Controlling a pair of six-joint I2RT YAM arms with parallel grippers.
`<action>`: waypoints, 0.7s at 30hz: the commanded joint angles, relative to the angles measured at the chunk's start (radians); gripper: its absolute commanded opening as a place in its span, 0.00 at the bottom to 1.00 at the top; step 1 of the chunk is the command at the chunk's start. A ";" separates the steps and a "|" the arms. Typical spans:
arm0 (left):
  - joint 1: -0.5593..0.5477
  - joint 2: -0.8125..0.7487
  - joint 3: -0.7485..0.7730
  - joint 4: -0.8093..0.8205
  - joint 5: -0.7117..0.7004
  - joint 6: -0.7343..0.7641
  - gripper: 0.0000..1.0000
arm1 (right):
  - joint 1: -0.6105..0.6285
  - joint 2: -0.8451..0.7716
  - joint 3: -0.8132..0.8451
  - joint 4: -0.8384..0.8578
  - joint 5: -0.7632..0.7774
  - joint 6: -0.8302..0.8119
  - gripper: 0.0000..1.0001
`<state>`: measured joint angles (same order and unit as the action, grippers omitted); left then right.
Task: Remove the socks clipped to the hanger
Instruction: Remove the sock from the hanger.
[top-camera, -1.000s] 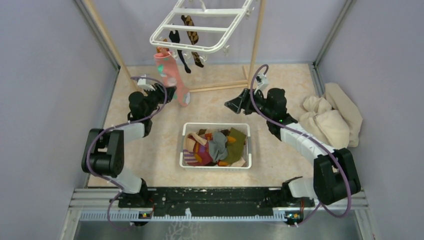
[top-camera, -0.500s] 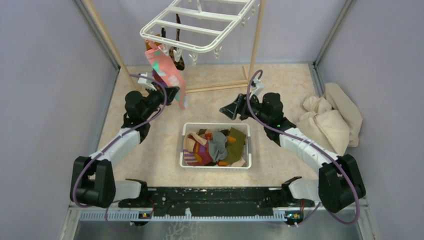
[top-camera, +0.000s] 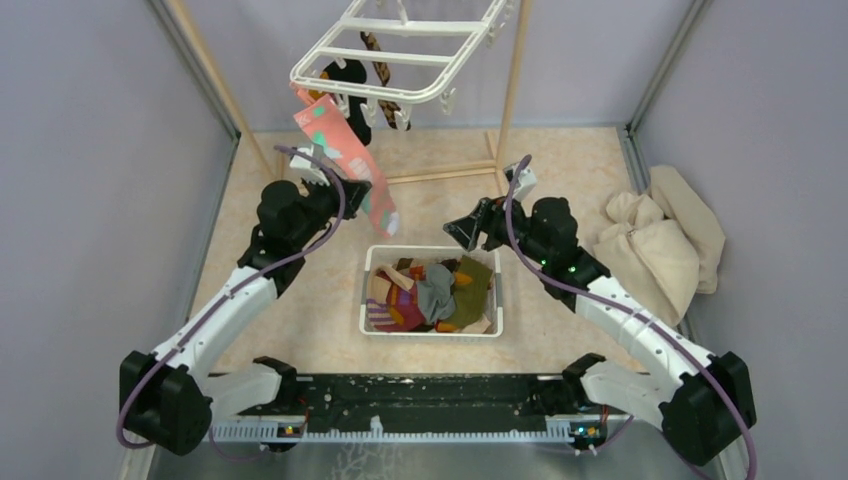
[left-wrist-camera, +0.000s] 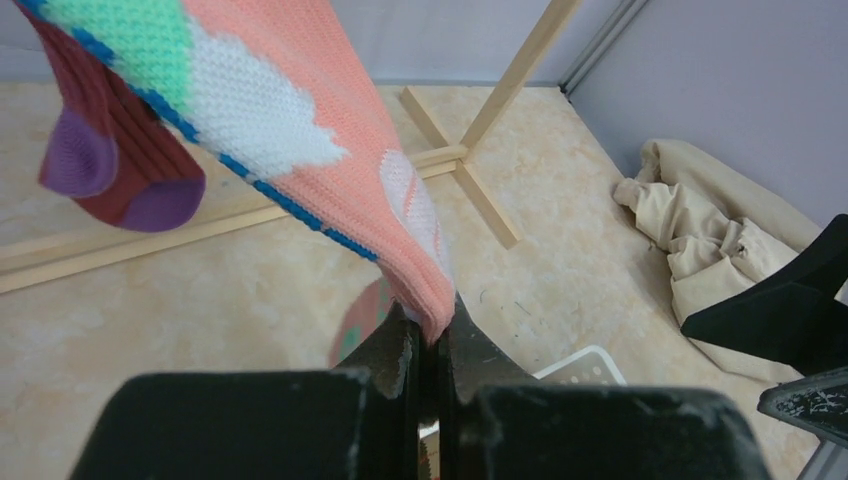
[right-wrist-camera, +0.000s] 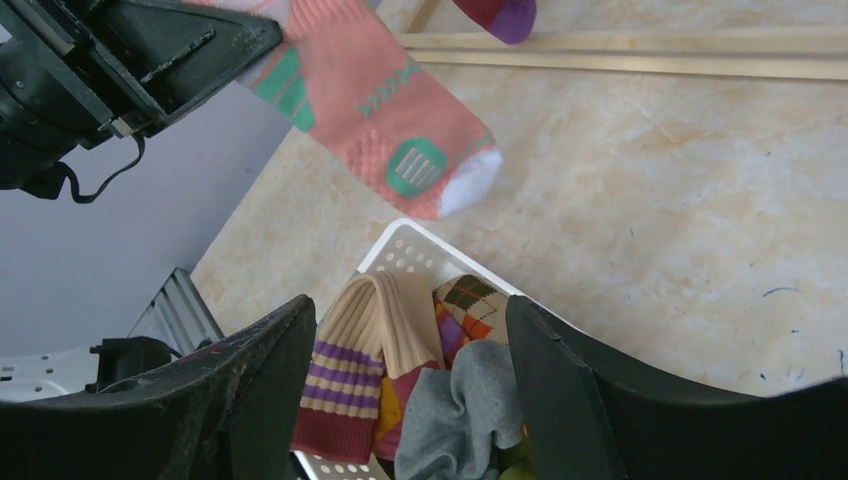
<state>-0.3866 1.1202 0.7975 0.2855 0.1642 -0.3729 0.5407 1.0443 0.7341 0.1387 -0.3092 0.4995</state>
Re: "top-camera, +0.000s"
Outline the white plastic basket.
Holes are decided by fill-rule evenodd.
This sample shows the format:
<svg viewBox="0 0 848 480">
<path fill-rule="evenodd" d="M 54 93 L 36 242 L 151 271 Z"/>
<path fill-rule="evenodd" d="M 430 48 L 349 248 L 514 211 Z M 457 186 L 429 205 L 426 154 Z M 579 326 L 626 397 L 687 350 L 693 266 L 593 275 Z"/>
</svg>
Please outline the white plastic basket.
<svg viewBox="0 0 848 480">
<path fill-rule="evenodd" d="M 360 331 L 371 337 L 481 342 L 504 330 L 497 253 L 447 246 L 373 246 Z"/>
</svg>

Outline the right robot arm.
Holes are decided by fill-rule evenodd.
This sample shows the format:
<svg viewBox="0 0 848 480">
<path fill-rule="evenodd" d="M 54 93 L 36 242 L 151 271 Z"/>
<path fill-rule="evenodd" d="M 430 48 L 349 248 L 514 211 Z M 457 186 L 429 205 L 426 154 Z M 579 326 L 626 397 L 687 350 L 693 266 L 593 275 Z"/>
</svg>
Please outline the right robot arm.
<svg viewBox="0 0 848 480">
<path fill-rule="evenodd" d="M 578 243 L 578 223 L 563 197 L 545 197 L 526 212 L 505 197 L 482 198 L 443 230 L 466 251 L 510 248 L 546 292 L 589 320 L 644 368 L 635 373 L 586 354 L 563 373 L 563 398 L 576 412 L 607 405 L 657 430 L 684 461 L 704 466 L 742 440 L 748 473 L 758 471 L 751 429 L 756 410 L 747 364 L 693 343 L 642 307 Z"/>
</svg>

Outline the white plastic sock hanger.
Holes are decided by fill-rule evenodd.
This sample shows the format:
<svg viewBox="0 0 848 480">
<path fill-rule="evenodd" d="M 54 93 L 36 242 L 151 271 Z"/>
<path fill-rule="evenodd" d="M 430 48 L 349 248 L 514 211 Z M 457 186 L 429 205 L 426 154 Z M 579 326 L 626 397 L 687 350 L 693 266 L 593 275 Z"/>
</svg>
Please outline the white plastic sock hanger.
<svg viewBox="0 0 848 480">
<path fill-rule="evenodd" d="M 292 67 L 290 86 L 306 104 L 318 98 L 331 100 L 345 116 L 372 128 L 378 114 L 400 131 L 410 128 L 412 108 L 438 101 L 444 115 L 455 106 L 452 85 L 461 69 L 481 44 L 492 45 L 512 16 L 513 1 L 491 1 L 478 20 L 411 20 L 401 1 L 396 19 L 362 14 L 363 1 L 354 1 L 343 15 Z M 384 50 L 378 35 L 403 38 L 460 38 L 462 43 L 448 55 Z M 437 74 L 421 88 L 391 85 L 393 65 L 426 67 Z"/>
</svg>

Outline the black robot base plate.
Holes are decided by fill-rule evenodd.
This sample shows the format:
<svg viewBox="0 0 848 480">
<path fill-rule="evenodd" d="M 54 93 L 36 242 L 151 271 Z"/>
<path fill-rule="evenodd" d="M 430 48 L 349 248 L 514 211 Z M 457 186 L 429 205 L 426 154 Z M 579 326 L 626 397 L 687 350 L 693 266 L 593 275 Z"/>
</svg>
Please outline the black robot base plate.
<svg viewBox="0 0 848 480">
<path fill-rule="evenodd" d="M 559 374 L 314 374 L 242 411 L 280 421 L 279 438 L 341 442 L 531 442 L 597 454 L 618 411 L 574 397 Z"/>
</svg>

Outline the maroon striped beige sock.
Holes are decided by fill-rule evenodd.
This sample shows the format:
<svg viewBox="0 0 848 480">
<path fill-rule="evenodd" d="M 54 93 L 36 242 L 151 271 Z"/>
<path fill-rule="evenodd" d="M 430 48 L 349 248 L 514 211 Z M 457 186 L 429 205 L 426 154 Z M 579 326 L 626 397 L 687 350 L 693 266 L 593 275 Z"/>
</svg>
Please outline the maroon striped beige sock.
<svg viewBox="0 0 848 480">
<path fill-rule="evenodd" d="M 371 270 L 366 283 L 366 320 L 373 329 L 385 333 L 411 332 L 423 327 L 425 318 L 418 309 L 415 282 L 417 274 L 391 266 Z"/>
</svg>

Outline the pink patterned sock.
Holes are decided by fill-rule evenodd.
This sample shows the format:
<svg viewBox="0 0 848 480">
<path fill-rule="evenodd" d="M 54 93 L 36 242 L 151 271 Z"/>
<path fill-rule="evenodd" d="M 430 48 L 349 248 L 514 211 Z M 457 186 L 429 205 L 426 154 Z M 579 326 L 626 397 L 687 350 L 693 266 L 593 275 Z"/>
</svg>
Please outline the pink patterned sock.
<svg viewBox="0 0 848 480">
<path fill-rule="evenodd" d="M 361 207 L 378 233 L 384 237 L 394 236 L 399 230 L 400 216 L 388 181 L 334 101 L 324 96 L 294 114 L 293 119 L 349 179 L 371 183 Z"/>
</svg>

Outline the olive green striped sock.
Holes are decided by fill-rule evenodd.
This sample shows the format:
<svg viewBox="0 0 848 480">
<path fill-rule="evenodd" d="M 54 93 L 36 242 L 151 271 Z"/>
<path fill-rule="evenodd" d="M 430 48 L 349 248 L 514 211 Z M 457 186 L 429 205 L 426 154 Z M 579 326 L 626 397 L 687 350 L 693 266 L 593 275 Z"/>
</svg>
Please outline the olive green striped sock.
<svg viewBox="0 0 848 480">
<path fill-rule="evenodd" d="M 463 255 L 454 271 L 455 311 L 436 323 L 439 333 L 456 333 L 478 322 L 484 316 L 488 291 L 494 271 L 484 263 Z"/>
</svg>

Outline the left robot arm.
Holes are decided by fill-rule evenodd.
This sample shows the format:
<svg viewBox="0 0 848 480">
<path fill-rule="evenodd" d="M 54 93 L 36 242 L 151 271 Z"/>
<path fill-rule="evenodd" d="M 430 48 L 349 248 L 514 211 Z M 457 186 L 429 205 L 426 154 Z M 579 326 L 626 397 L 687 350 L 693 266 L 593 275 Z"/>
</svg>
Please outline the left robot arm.
<svg viewBox="0 0 848 480">
<path fill-rule="evenodd" d="M 305 187 L 302 194 L 291 181 L 268 184 L 250 243 L 217 296 L 153 351 L 133 351 L 124 358 L 115 427 L 122 446 L 156 445 L 183 456 L 218 421 L 259 405 L 277 414 L 297 406 L 296 370 L 281 361 L 260 358 L 221 376 L 211 370 L 243 330 L 294 283 L 306 256 L 342 221 L 355 217 L 371 190 L 367 181 L 333 178 Z"/>
</svg>

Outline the grey sock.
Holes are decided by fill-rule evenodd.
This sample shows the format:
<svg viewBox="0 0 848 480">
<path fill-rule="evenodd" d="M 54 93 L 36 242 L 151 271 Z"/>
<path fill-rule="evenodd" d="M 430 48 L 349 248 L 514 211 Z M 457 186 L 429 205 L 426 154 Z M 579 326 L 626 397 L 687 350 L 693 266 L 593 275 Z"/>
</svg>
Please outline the grey sock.
<svg viewBox="0 0 848 480">
<path fill-rule="evenodd" d="M 456 311 L 456 301 L 452 293 L 454 283 L 454 274 L 438 263 L 427 265 L 424 278 L 415 282 L 418 309 L 424 316 L 426 324 L 433 325 L 454 314 Z"/>
</svg>

